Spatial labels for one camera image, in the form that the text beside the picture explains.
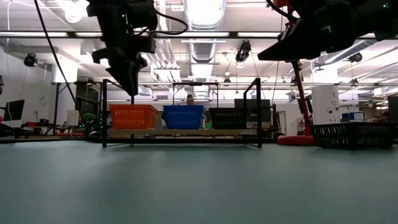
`orange basket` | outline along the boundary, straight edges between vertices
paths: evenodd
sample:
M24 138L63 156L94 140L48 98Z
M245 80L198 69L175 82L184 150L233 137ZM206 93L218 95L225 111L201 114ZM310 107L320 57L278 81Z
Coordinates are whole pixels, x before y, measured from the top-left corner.
M158 111L151 105L110 105L114 129L155 128Z

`black basket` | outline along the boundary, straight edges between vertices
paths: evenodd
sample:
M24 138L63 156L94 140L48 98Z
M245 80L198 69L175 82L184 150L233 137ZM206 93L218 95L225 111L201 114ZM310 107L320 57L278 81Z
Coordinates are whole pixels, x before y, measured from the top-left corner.
M246 129L245 108L209 108L211 124L214 129Z
M337 149L391 147L396 135L395 123L341 123L313 125L316 146Z

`blue basket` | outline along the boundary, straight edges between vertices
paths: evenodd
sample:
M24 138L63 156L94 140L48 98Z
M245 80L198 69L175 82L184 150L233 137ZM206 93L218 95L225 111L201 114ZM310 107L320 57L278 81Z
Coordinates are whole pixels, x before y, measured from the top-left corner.
M200 129L203 126L203 106L163 106L163 109L168 129Z

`computer monitor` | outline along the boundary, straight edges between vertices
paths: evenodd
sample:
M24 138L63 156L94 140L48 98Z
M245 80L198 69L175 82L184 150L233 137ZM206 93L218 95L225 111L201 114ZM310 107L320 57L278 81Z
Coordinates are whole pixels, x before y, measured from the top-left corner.
M4 110L4 121L15 121L22 119L25 100L11 101L6 104Z
M257 100L247 99L246 106L248 108L248 122L257 121ZM243 108L243 99L235 99L235 108ZM261 100L261 118L263 122L271 121L271 101Z

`gray tabletop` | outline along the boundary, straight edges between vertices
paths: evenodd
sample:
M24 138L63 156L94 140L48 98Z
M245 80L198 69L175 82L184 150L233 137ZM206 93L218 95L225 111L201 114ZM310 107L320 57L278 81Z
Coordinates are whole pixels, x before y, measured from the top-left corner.
M397 223L398 153L0 145L0 223Z

